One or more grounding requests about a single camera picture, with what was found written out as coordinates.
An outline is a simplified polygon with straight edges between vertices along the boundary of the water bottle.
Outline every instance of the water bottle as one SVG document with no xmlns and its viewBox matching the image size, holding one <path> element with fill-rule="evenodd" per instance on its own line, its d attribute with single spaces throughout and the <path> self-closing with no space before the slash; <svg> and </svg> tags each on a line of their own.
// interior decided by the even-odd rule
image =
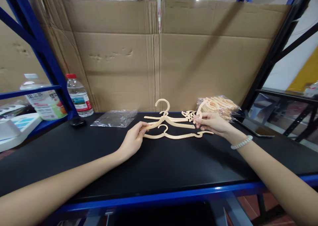
<svg viewBox="0 0 318 226">
<path fill-rule="evenodd" d="M 27 81 L 21 85 L 20 90 L 31 90 L 33 88 L 51 86 L 50 84 L 39 80 L 37 74 L 24 74 L 24 76 L 27 78 Z M 25 95 L 25 97 L 43 120 L 60 119 L 67 115 L 55 90 L 44 92 L 40 92 L 39 90 L 37 93 Z"/>
<path fill-rule="evenodd" d="M 309 88 L 305 89 L 304 95 L 306 97 L 313 97 L 318 94 L 318 80 L 316 83 L 312 84 Z"/>
<path fill-rule="evenodd" d="M 75 74 L 66 74 L 67 91 L 72 99 L 77 113 L 81 117 L 88 117 L 94 113 L 87 92 L 80 81 L 76 79 Z"/>
</svg>

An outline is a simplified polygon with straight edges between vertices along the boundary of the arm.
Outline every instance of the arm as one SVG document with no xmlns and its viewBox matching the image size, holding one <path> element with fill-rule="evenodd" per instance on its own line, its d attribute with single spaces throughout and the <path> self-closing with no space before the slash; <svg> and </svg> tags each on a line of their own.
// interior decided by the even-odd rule
<svg viewBox="0 0 318 226">
<path fill-rule="evenodd" d="M 197 128 L 209 130 L 224 137 L 232 145 L 247 136 L 215 113 L 203 113 L 197 119 Z M 289 216 L 299 225 L 318 225 L 318 193 L 298 176 L 270 156 L 256 143 L 250 141 L 237 149 L 244 160 L 256 172 Z"/>
<path fill-rule="evenodd" d="M 140 148 L 149 126 L 139 122 L 131 128 L 120 148 L 107 156 L 25 186 L 0 198 L 1 225 L 36 225 L 81 189 L 120 165 Z"/>
</svg>

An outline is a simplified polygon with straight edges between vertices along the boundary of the white coil bracelet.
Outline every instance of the white coil bracelet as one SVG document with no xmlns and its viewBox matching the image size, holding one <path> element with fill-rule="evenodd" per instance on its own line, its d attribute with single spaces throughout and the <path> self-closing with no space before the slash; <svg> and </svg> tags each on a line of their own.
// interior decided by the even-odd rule
<svg viewBox="0 0 318 226">
<path fill-rule="evenodd" d="M 243 141 L 243 142 L 241 142 L 240 144 L 237 144 L 237 145 L 235 145 L 235 146 L 231 146 L 231 148 L 232 148 L 233 150 L 236 150 L 236 149 L 238 149 L 238 148 L 240 148 L 240 147 L 246 145 L 247 143 L 249 143 L 252 139 L 253 139 L 253 137 L 252 137 L 251 135 L 248 135 L 248 136 L 247 136 L 247 139 L 246 139 L 245 141 Z"/>
</svg>

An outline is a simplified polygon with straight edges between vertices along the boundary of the smartphone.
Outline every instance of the smartphone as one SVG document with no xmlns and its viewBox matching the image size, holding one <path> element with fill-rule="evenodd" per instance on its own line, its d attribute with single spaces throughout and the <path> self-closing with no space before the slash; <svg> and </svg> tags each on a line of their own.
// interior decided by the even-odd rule
<svg viewBox="0 0 318 226">
<path fill-rule="evenodd" d="M 248 118 L 245 117 L 235 117 L 236 122 L 241 124 L 246 129 L 250 130 L 254 135 L 258 137 L 272 138 L 274 135 L 267 131 L 262 126 L 252 122 Z"/>
</svg>

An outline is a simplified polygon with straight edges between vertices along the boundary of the hand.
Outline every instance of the hand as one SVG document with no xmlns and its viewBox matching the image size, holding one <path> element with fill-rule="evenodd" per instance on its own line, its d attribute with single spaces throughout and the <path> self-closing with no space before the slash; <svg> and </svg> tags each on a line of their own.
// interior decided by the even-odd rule
<svg viewBox="0 0 318 226">
<path fill-rule="evenodd" d="M 196 118 L 196 128 L 201 126 L 202 131 L 211 131 L 215 134 L 225 137 L 225 134 L 230 132 L 234 127 L 220 117 L 218 113 L 202 113 L 202 119 L 198 118 L 199 116 L 195 116 Z"/>
<path fill-rule="evenodd" d="M 146 129 L 140 130 L 140 128 L 147 126 L 150 125 L 146 122 L 138 122 L 127 132 L 122 145 L 117 150 L 117 152 L 124 158 L 124 160 L 128 160 L 140 149 L 143 135 L 145 135 L 146 132 Z"/>
</svg>

